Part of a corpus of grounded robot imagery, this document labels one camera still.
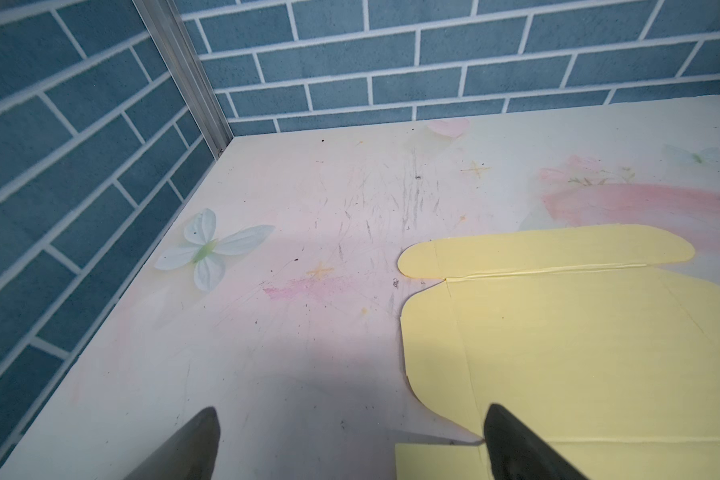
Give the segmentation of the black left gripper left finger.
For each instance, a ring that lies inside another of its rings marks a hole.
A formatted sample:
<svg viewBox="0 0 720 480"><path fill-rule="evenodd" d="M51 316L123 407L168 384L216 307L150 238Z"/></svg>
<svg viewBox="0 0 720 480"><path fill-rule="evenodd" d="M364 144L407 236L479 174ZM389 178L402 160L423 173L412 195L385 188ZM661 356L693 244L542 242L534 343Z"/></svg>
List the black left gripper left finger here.
<svg viewBox="0 0 720 480"><path fill-rule="evenodd" d="M127 480L210 480L215 469L221 428L209 406L169 437L127 476Z"/></svg>

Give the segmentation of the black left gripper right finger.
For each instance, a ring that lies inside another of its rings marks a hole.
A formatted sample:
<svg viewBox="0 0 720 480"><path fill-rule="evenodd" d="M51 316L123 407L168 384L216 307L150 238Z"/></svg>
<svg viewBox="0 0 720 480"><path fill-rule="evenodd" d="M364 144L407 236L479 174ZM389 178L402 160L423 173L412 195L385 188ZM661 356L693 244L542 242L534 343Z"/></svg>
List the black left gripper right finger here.
<svg viewBox="0 0 720 480"><path fill-rule="evenodd" d="M587 480L508 409L491 404L484 421L491 473L498 480Z"/></svg>

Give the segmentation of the yellow paper box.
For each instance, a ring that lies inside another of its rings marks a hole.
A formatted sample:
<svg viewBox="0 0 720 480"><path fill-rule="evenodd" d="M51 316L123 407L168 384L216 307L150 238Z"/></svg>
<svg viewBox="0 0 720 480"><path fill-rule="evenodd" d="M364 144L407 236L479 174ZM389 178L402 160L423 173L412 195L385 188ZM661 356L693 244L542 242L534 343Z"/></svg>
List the yellow paper box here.
<svg viewBox="0 0 720 480"><path fill-rule="evenodd" d="M720 286L685 239L600 225L416 244L401 312L417 399L479 446L399 444L401 479L494 479L500 404L588 479L720 479Z"/></svg>

